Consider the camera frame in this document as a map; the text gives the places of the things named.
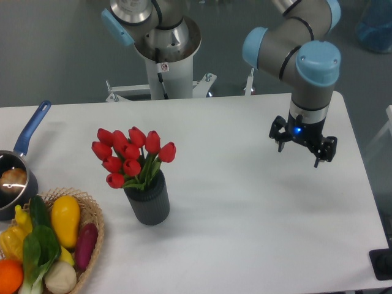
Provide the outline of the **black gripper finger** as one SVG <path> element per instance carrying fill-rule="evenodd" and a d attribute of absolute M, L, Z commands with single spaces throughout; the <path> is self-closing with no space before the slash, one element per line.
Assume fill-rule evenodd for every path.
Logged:
<path fill-rule="evenodd" d="M 314 168 L 317 168 L 321 162 L 331 162 L 336 154 L 337 138 L 333 136 L 323 137 L 321 145 L 316 152 Z"/>
<path fill-rule="evenodd" d="M 285 143 L 291 141 L 291 133 L 287 128 L 287 121 L 281 116 L 276 116 L 270 128 L 269 138 L 277 143 L 279 153 L 282 152 Z"/>

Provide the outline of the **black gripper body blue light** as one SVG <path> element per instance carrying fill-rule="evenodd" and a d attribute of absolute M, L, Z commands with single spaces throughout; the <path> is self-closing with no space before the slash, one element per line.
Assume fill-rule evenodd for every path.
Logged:
<path fill-rule="evenodd" d="M 287 136 L 290 141 L 307 147 L 312 153 L 321 153 L 323 143 L 323 127 L 326 115 L 316 115 L 315 111 L 296 113 L 289 111 L 286 126 Z"/>

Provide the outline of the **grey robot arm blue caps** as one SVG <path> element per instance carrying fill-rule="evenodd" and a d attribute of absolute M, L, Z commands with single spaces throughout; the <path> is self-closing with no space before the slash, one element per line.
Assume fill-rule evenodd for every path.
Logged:
<path fill-rule="evenodd" d="M 242 46 L 243 59 L 293 89 L 287 118 L 277 117 L 270 137 L 279 149 L 288 141 L 305 146 L 316 162 L 329 162 L 337 139 L 324 137 L 323 126 L 341 54 L 323 36 L 338 23 L 337 1 L 275 1 L 284 17 L 276 29 L 253 29 Z M 193 57 L 200 47 L 197 24 L 185 16 L 179 1 L 111 1 L 102 23 L 125 47 L 145 60 L 151 98 L 193 98 Z"/>

